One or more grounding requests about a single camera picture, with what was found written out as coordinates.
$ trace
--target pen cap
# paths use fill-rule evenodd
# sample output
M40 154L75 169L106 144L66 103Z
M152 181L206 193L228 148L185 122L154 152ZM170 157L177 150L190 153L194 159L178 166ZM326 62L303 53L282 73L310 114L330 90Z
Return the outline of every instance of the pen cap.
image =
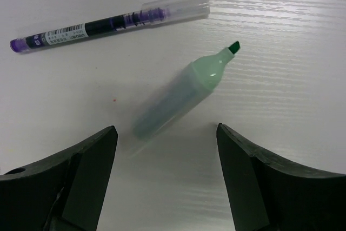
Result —
M153 20L151 25L207 17L210 13L209 0L159 0L143 4L142 10L160 10L163 13L163 19Z

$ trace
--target screw hole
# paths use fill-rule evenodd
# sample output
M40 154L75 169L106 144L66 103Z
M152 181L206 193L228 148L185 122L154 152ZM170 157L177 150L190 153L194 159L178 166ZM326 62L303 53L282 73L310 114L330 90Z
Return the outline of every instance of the screw hole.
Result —
M6 173L6 175L16 174L16 173L22 173L23 171L25 171L24 168L17 168L17 169L14 169L14 170L9 171L8 173Z

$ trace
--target white surface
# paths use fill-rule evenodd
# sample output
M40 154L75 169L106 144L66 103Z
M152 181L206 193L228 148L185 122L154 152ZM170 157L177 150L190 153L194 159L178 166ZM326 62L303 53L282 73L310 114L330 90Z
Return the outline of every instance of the white surface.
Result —
M117 152L99 231L234 230L218 122L296 162L346 173L346 0L210 0L207 20L28 55L9 48L26 33L148 1L0 0L2 173L111 124L121 135L151 91L235 40L242 50L215 94L138 157Z

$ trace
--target pen tip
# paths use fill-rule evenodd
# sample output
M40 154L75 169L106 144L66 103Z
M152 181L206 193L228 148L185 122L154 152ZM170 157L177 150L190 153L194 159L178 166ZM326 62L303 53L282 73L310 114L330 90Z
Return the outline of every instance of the pen tip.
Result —
M240 49L240 43L237 41L228 47L228 49L231 51L231 53L236 54Z

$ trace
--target pen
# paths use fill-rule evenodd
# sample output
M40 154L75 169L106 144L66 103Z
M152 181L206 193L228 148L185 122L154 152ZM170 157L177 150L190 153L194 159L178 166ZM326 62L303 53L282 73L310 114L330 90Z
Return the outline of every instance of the pen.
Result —
M140 11L17 38L10 42L10 47L14 52L26 52L109 32L202 18L209 12L209 0L155 1L143 4Z

